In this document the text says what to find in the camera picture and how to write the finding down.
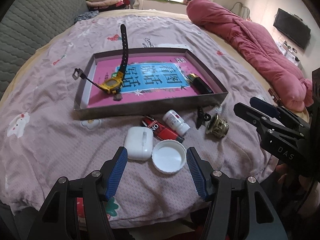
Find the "stack of folded clothes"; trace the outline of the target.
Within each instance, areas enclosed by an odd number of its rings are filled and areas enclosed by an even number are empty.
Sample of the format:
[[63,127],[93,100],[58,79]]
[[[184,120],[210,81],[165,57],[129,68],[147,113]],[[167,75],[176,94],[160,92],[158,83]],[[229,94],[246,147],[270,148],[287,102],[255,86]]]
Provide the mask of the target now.
[[86,0],[89,11],[132,9],[136,0]]

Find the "yellow black wrist watch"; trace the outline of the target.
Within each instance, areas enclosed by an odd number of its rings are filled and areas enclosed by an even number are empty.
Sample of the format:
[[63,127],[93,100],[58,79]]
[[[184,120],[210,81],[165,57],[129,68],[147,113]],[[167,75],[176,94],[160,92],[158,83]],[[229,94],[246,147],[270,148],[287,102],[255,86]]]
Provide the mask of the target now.
[[120,67],[114,77],[111,77],[109,79],[106,79],[102,84],[97,84],[90,80],[87,75],[80,69],[75,68],[74,73],[72,75],[74,80],[77,80],[78,78],[81,78],[83,80],[86,80],[90,82],[95,87],[99,88],[106,94],[118,94],[120,93],[121,87],[123,85],[123,80],[125,78],[127,63],[129,60],[129,46],[127,41],[127,31],[125,24],[122,24],[120,26],[120,32],[121,32],[121,40],[122,40],[122,58],[121,58],[121,64]]

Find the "red quilted duvet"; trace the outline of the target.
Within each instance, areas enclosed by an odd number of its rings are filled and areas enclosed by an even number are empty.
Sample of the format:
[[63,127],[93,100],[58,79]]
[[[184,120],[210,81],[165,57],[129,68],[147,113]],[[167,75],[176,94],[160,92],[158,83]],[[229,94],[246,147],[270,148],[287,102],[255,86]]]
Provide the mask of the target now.
[[281,53],[265,27],[209,0],[190,1],[186,12],[193,24],[236,49],[270,83],[286,108],[301,112],[313,104],[312,81]]

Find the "black hair claw clip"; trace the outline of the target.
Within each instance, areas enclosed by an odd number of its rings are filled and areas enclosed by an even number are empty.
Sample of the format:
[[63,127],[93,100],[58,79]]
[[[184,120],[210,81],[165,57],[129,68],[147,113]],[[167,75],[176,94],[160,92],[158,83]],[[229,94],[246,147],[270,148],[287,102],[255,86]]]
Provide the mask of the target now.
[[211,115],[205,113],[202,107],[197,108],[197,119],[196,119],[196,129],[199,129],[206,122],[211,120]]

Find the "pink and blue book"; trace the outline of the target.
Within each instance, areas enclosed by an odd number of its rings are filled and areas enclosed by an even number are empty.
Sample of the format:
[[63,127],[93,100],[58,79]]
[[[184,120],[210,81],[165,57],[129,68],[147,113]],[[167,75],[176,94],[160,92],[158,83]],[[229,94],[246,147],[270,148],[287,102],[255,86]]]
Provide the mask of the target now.
[[194,96],[198,93],[189,85],[187,75],[200,72],[186,57],[134,57],[126,68],[122,99],[114,101],[97,87],[90,86],[88,108],[132,102]]

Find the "brass metal fitting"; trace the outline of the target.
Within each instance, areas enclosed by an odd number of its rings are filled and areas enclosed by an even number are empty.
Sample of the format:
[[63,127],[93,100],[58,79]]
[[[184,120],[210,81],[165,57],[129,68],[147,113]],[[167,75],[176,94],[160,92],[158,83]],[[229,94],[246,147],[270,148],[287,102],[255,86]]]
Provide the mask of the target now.
[[212,134],[216,138],[224,138],[229,131],[228,122],[221,118],[217,113],[212,117],[206,127],[206,134]]

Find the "white plastic jar lid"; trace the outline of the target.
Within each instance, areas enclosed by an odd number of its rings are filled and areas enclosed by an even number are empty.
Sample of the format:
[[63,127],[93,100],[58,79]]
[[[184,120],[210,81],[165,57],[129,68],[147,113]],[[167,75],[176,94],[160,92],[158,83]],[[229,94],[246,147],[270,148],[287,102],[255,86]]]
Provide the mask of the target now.
[[176,140],[163,140],[152,150],[152,163],[163,174],[175,174],[187,162],[187,150]]

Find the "white earbuds case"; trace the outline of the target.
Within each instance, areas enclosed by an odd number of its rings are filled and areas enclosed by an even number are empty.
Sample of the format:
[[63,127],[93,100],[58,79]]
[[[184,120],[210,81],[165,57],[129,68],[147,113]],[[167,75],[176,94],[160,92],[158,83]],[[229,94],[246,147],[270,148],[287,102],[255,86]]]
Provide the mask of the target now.
[[128,158],[137,161],[146,161],[152,155],[153,132],[147,127],[131,127],[127,131],[124,141]]

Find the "black wall television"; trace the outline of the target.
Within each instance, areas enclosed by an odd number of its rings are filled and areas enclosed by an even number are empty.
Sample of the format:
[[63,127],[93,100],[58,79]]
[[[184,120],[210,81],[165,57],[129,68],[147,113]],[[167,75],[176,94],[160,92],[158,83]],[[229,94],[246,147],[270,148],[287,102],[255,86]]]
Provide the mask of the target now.
[[308,46],[311,29],[297,16],[279,8],[273,26],[303,50]]

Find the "black gold lighter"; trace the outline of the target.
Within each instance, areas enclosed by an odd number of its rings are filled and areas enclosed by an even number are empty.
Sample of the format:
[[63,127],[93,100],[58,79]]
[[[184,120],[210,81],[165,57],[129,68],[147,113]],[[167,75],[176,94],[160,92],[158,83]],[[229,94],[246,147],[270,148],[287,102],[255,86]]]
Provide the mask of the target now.
[[190,85],[198,91],[199,94],[213,94],[212,89],[196,74],[187,75]]

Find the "white pill bottle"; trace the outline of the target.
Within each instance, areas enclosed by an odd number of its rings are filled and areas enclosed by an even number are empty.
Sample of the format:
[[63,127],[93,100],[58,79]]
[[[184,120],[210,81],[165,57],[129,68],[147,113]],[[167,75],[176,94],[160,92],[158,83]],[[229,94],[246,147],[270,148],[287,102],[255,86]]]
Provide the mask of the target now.
[[190,126],[181,118],[181,116],[174,110],[169,110],[163,116],[162,120],[178,135],[183,136],[188,132]]

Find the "grey cardboard box tray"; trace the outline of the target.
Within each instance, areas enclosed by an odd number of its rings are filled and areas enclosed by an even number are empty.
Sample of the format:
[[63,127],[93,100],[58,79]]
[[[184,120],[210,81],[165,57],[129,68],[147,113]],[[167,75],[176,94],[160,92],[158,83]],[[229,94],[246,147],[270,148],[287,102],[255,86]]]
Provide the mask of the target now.
[[[106,51],[96,53],[90,58],[84,73],[87,77],[97,84],[102,84],[109,79],[112,74],[116,74],[122,58],[122,50]],[[227,89],[200,59],[191,51],[183,48],[132,48],[129,49],[129,60],[134,57],[154,57],[154,56],[176,56],[186,57],[190,63],[200,72],[198,75],[214,92],[213,94],[198,94],[194,96],[184,96],[178,98],[166,98],[143,102],[124,103],[119,105],[109,105],[103,107],[88,108],[88,97],[90,95],[90,82],[81,80],[76,91],[74,100],[74,111],[80,120],[104,118],[108,116],[121,115],[145,115],[162,114],[168,110],[186,110],[199,106],[215,106],[223,102],[228,94]],[[107,94],[113,97],[114,101],[122,99],[121,92],[117,95]]]

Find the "red black tube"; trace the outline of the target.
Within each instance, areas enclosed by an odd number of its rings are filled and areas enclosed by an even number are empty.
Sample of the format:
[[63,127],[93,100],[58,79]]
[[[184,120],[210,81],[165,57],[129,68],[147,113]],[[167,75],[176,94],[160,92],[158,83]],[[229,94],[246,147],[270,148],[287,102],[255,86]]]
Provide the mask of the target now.
[[180,143],[184,141],[175,131],[150,116],[144,116],[141,123],[143,126],[151,129],[153,135],[159,140],[176,140]]

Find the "grey quilted headboard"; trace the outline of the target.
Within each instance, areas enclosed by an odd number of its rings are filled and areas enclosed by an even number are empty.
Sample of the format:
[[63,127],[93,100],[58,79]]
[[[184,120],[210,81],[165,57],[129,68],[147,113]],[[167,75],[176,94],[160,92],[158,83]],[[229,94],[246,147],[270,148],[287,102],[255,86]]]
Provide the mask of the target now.
[[37,49],[87,11],[86,0],[15,0],[1,20],[1,94]]

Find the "pink patterned bed sheet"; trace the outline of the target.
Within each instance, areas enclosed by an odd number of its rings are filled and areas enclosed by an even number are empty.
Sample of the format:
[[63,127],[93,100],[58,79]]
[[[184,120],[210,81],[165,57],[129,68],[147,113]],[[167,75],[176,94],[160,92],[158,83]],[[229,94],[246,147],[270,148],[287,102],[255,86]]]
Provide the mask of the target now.
[[262,150],[255,128],[238,118],[233,107],[268,92],[241,64],[199,27],[186,20],[156,16],[99,17],[81,21],[57,38],[23,74],[1,105],[1,200],[17,213],[39,209],[56,180],[84,177],[101,168],[124,143],[139,116],[80,121],[73,110],[78,81],[76,67],[85,68],[94,53],[121,48],[112,39],[125,24],[131,48],[143,42],[184,44],[228,90],[220,107],[210,107],[229,123],[223,139],[196,129],[196,111],[180,110],[190,126],[184,146],[232,178],[265,180],[277,159]]

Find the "dark patterned folded cloth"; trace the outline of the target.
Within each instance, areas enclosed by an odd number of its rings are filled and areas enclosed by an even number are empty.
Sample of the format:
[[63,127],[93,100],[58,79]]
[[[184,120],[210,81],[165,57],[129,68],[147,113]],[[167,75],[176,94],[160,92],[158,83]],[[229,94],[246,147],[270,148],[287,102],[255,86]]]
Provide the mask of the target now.
[[98,15],[99,15],[99,11],[98,10],[87,11],[87,12],[84,12],[84,13],[76,16],[75,19],[74,19],[74,23],[77,23],[79,21],[89,20],[89,19],[94,18],[94,17],[96,17]]

